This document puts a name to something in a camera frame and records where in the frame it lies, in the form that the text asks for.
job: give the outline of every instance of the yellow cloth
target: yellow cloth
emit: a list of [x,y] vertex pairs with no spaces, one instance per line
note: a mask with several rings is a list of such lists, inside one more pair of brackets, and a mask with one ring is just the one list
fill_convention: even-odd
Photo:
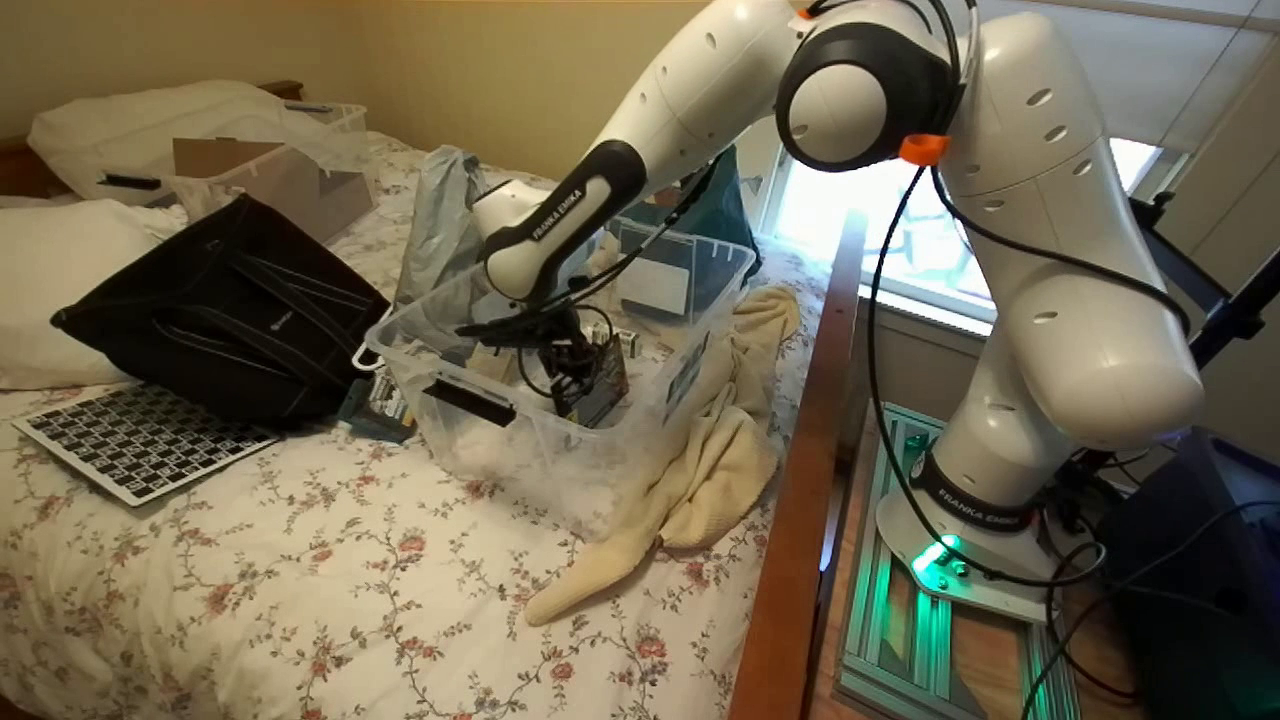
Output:
[[751,509],[777,468],[767,437],[778,347],[800,310],[782,286],[758,288],[733,310],[731,332],[707,348],[685,407],[689,443],[620,514],[604,541],[589,546],[525,607],[544,625],[631,574],[649,548],[713,544]]

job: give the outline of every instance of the black tote bag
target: black tote bag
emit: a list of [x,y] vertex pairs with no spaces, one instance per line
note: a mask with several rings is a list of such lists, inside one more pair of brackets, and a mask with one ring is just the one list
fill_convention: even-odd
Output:
[[335,413],[387,300],[248,195],[174,234],[51,323],[228,420]]

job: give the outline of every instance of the pink flower pattern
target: pink flower pattern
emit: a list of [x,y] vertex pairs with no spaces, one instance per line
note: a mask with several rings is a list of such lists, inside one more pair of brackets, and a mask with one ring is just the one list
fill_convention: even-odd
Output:
[[[379,206],[333,250],[390,293],[424,154],[370,138]],[[780,447],[827,273],[764,247],[762,282],[791,286],[801,307],[780,354]],[[106,389],[0,392],[0,694],[17,703],[90,720],[239,720],[285,703],[301,720],[727,711],[772,487],[716,546],[659,551],[635,582],[530,628],[525,605],[584,541],[500,479],[449,477],[420,438],[392,446],[316,427],[127,511],[9,424]],[[119,682],[97,682],[78,648]]]

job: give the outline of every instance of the bed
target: bed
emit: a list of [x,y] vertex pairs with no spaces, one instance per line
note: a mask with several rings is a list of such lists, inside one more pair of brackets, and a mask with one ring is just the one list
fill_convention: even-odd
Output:
[[[425,152],[369,137],[376,206],[330,250],[390,295]],[[50,178],[0,149],[0,193],[47,195]],[[659,551],[545,628],[524,623],[524,603],[582,541],[500,483],[448,475],[420,438],[315,427],[129,510],[9,424],[111,388],[0,392],[0,694],[47,717],[714,719],[731,703],[748,717],[768,707],[744,697],[762,692],[769,657],[799,651],[776,689],[800,697],[844,331],[819,343],[828,389],[805,375],[819,319],[851,332],[856,295],[824,307],[829,265],[771,245],[763,255],[755,282],[792,287],[803,318],[778,357],[769,425],[792,450],[782,477],[714,547]],[[753,680],[735,697],[740,661]]]

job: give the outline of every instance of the clear plastic bin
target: clear plastic bin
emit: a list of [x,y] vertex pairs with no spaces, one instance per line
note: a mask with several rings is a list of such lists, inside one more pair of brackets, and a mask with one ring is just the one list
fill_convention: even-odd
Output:
[[[607,229],[613,237],[588,261],[590,270],[617,258],[618,241],[625,252],[653,228],[620,219]],[[492,319],[494,310],[512,311],[481,265],[398,310],[366,340],[385,359],[444,469],[499,482],[506,500],[598,538],[618,505],[643,492],[687,443],[695,410],[685,402],[687,391],[705,348],[727,332],[754,261],[741,246],[668,232],[586,301],[639,338],[639,356],[626,360],[630,391],[595,428],[558,416],[513,363],[495,361],[492,348],[454,334],[458,325]],[[589,311],[580,316],[584,325],[603,322]],[[547,387],[532,351],[525,368]]]
[[360,105],[236,97],[76,154],[110,197],[150,205],[177,193],[192,220],[243,190],[324,242],[374,206]]

